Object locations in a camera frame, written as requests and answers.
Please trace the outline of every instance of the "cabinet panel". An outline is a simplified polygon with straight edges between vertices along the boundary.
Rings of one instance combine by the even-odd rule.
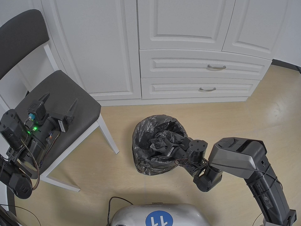
[[[96,100],[141,98],[136,0],[42,0],[67,74]]]
[[[138,0],[140,49],[222,50],[235,0]]]
[[[272,59],[290,0],[236,0],[223,51]]]
[[[140,50],[142,78],[216,77],[261,80],[271,60],[220,51]]]
[[[260,81],[228,78],[144,78],[142,98],[250,96]]]

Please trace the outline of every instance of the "white drawer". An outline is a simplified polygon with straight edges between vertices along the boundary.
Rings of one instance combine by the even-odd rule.
[[[229,78],[142,78],[142,99],[250,96],[259,82]]]
[[[220,51],[140,50],[141,78],[212,77],[261,80],[271,62],[264,58]]]

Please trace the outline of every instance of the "black plastic bag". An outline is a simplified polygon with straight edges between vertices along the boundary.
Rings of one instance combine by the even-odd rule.
[[[136,169],[145,175],[158,175],[176,167],[174,159],[162,154],[166,144],[180,144],[187,136],[176,118],[153,115],[139,122],[133,133],[132,151]]]

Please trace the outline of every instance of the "drawer handle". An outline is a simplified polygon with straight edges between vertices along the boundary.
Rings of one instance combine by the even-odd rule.
[[[213,89],[203,89],[202,87],[200,88],[201,91],[214,91],[216,88],[214,87]]]
[[[225,65],[223,67],[214,67],[214,66],[208,65],[208,68],[210,68],[210,69],[216,69],[216,70],[223,70],[223,69],[225,69],[227,67]]]

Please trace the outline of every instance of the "blue circle logo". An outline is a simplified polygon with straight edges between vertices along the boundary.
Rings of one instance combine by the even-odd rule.
[[[145,220],[146,226],[172,226],[172,216],[165,211],[154,211]]]

